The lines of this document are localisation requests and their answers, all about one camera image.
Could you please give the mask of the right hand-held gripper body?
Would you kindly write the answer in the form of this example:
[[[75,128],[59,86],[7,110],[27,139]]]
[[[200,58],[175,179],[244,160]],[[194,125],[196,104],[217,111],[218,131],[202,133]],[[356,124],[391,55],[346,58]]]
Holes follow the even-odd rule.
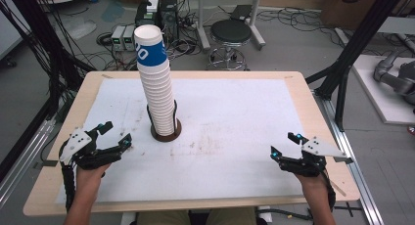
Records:
[[[305,177],[317,177],[326,168],[326,157],[333,157],[335,160],[346,161],[346,153],[333,147],[314,136],[308,142],[300,146],[301,157],[292,158],[280,156],[279,167],[288,172]]]

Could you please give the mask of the person's left leg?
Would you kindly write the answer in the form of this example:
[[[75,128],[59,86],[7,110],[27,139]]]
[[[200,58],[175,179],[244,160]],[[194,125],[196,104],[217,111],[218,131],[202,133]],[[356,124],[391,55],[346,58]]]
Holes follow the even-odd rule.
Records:
[[[148,211],[137,215],[138,225],[191,225],[188,212],[178,211]]]

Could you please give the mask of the person's leg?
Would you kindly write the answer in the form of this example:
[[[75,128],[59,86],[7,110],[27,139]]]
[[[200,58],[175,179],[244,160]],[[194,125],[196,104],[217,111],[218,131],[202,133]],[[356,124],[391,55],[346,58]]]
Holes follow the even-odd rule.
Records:
[[[207,225],[256,225],[252,207],[213,209],[207,218]]]
[[[148,211],[137,215],[138,225],[191,225],[188,212],[178,211]]]

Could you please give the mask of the black wire cup holder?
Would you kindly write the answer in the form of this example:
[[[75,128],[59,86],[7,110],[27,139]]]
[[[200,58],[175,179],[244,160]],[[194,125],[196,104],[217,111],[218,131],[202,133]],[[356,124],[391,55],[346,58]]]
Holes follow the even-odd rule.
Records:
[[[180,120],[177,118],[177,115],[176,115],[176,113],[177,113],[177,102],[174,102],[174,109],[173,109],[173,114],[172,114],[174,128],[173,128],[173,132],[169,135],[163,136],[163,135],[159,134],[156,131],[156,128],[155,128],[155,125],[154,125],[154,122],[153,122],[153,117],[152,117],[152,114],[150,113],[150,108],[149,107],[147,107],[147,113],[148,113],[148,117],[149,117],[150,122],[151,122],[150,131],[151,131],[151,134],[152,134],[152,136],[155,140],[157,140],[159,142],[163,142],[163,143],[171,142],[171,141],[175,140],[181,134],[182,124],[181,124]]]

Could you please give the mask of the black metal frame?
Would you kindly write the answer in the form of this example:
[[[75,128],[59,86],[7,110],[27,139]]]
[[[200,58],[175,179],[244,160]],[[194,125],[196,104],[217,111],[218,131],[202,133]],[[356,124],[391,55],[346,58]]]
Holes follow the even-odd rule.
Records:
[[[30,34],[23,30],[13,11],[0,0],[0,11],[33,52],[37,62],[49,77],[49,99],[47,116],[58,111],[59,101],[68,91],[77,91],[84,79],[82,73],[96,71],[63,45],[37,0],[12,0],[29,27]]]
[[[330,100],[333,92],[338,90],[334,121],[342,132],[345,131],[344,111],[348,74],[399,1],[376,0],[338,58],[329,67],[305,79],[306,83],[310,84],[323,78],[322,84],[314,90],[315,94],[323,100]]]

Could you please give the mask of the small black computer case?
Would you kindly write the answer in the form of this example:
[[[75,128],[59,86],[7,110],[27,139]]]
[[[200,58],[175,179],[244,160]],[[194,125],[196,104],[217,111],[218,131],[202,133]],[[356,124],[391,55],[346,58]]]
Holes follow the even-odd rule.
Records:
[[[159,25],[160,16],[149,1],[143,1],[139,4],[136,16],[135,25],[140,26],[144,24]]]

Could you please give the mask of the grey power supply unit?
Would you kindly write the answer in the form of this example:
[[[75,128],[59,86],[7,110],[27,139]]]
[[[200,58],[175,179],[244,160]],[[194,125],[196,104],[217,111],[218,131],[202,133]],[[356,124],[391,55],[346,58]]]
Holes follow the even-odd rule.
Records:
[[[128,25],[123,33],[123,42],[126,51],[134,51],[134,25]]]
[[[115,51],[123,51],[125,49],[123,43],[123,33],[125,31],[124,26],[117,26],[112,34],[112,42]]]

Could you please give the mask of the wooden desk white legs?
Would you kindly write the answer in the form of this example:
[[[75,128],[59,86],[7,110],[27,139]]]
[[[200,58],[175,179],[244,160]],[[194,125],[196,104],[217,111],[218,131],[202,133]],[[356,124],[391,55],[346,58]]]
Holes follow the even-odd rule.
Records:
[[[266,42],[255,26],[259,2],[260,0],[253,0],[253,8],[251,15],[245,19],[245,23],[249,26],[253,34],[253,39],[258,46],[258,50],[261,50],[266,45]],[[204,0],[198,0],[198,20],[196,21],[196,31],[202,44],[203,50],[207,52],[210,49],[210,44],[208,42],[208,37],[204,29]]]

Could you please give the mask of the person's left hand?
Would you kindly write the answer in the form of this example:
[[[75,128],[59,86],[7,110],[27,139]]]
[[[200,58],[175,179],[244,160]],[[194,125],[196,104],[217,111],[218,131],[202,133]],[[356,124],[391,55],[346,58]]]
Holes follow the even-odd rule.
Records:
[[[78,167],[76,172],[77,192],[81,194],[97,193],[101,184],[101,178],[109,167],[109,164],[105,164],[91,170],[86,170]]]

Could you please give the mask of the white platform board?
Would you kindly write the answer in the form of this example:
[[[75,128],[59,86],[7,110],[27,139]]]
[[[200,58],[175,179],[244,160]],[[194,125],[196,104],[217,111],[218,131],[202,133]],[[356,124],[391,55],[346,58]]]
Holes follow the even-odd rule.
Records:
[[[390,86],[373,78],[375,66],[383,59],[382,56],[361,55],[353,65],[354,73],[383,123],[415,125],[415,107],[406,103]]]

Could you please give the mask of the person's right leg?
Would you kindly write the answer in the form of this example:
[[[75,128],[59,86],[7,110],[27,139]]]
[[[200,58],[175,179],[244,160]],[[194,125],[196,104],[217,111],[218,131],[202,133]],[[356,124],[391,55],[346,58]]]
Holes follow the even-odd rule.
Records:
[[[252,207],[213,209],[207,218],[207,225],[256,225]]]

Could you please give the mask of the brown cardboard box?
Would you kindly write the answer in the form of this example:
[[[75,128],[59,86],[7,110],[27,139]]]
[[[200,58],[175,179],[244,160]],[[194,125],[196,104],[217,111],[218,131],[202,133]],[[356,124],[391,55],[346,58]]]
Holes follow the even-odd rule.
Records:
[[[357,29],[376,0],[323,0],[320,19],[325,25]]]

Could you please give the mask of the aluminium rail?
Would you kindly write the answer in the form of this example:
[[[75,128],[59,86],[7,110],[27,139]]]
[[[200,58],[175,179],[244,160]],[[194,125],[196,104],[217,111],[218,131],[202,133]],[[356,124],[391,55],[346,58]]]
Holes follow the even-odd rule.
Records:
[[[29,135],[28,142],[23,145],[23,152],[0,183],[0,209],[6,204],[23,179],[24,174],[53,132],[55,125],[55,120],[44,120],[34,133]]]
[[[330,100],[324,100],[312,91],[317,105],[328,123],[329,129],[334,137],[337,146],[346,153],[349,161],[346,166],[359,192],[359,203],[362,207],[368,225],[385,225],[380,211],[372,197],[358,161],[353,152],[352,146],[344,131],[335,122],[335,107]]]

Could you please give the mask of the stack of white paper cups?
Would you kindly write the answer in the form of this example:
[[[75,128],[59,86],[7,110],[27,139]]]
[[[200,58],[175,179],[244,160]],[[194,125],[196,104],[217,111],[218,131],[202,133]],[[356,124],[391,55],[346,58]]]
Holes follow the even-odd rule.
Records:
[[[175,103],[161,30],[152,24],[140,25],[134,30],[134,39],[137,67],[154,130],[160,136],[169,136],[176,127]]]

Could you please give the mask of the person's right hand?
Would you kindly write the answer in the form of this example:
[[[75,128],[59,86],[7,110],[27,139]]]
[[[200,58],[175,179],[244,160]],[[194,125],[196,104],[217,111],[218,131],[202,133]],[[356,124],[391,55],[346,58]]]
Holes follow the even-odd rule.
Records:
[[[328,197],[326,182],[321,175],[305,177],[297,174],[296,177],[299,179],[302,192],[308,201],[323,200]]]

